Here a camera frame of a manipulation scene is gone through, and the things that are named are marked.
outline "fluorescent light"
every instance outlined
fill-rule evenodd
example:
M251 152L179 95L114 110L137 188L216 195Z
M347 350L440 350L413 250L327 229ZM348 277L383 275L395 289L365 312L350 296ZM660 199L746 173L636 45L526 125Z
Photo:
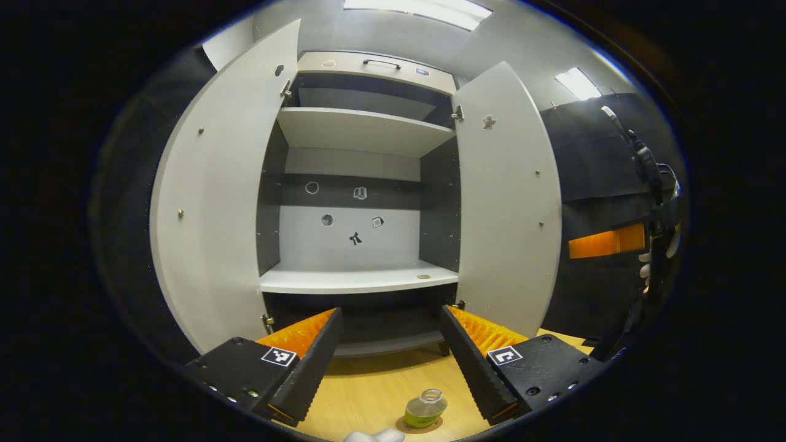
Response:
M556 81L562 83L562 85L572 92L579 100L598 98L601 96L601 92L579 68L573 68L554 78L556 78Z
M412 13L443 21L471 31L491 15L486 9L467 0L345 0L344 9L376 9Z
M493 12L491 9L486 9L477 3L467 2L467 0L431 0L431 2L458 9L468 15L478 17L480 19L478 21L483 21L484 18L489 17Z
M410 2L404 0L345 0L345 9L380 9L383 11L394 11L406 13Z
M426 2L412 2L413 14L433 18L439 21L444 21L452 25L464 28L467 31L475 29L480 24L479 21L473 20L458 11L446 8L444 6L433 5Z

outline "gray wall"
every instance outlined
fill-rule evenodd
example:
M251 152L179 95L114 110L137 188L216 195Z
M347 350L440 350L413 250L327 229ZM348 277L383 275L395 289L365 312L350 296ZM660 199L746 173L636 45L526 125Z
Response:
M361 50L410 58L444 69L459 83L507 61L538 109L576 101L554 76L579 66L603 94L636 87L582 37L534 7L513 0L476 0L494 13L474 31L412 14L343 10L343 0L279 0L257 12L255 39L302 18L298 50Z

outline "white cabinet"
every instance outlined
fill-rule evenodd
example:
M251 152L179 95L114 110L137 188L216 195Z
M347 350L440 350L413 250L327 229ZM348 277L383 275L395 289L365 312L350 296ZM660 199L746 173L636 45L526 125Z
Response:
M393 57L297 61L298 27L217 74L161 160L150 238L185 335L204 353L260 338L263 314L281 327L312 307L371 303L386 319L347 309L337 355L395 351L438 341L436 308L465 300L534 336L556 277L560 189L513 70L456 91L451 74Z

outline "black sticker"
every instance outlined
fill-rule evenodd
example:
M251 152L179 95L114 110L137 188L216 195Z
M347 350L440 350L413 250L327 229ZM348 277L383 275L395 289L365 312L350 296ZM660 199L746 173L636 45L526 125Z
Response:
M358 236L358 232L355 232L354 235L349 237L352 240L352 245L358 245L363 241L360 241L360 237Z
M488 352L488 355L498 366L521 359L521 354L519 354L515 348L510 346Z
M290 352L289 350L271 347L262 357L262 360L280 366L289 366L296 354L297 353Z

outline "cabinet shelf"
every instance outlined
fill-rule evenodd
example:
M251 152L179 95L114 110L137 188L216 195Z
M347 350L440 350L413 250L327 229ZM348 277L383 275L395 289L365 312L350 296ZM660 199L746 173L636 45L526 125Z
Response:
M290 147L343 149L420 158L456 136L436 124L350 109L281 108L278 123Z
M427 274L430 278L417 276ZM418 260L386 267L327 267L279 263L259 277L272 293L378 293L458 282L458 273Z

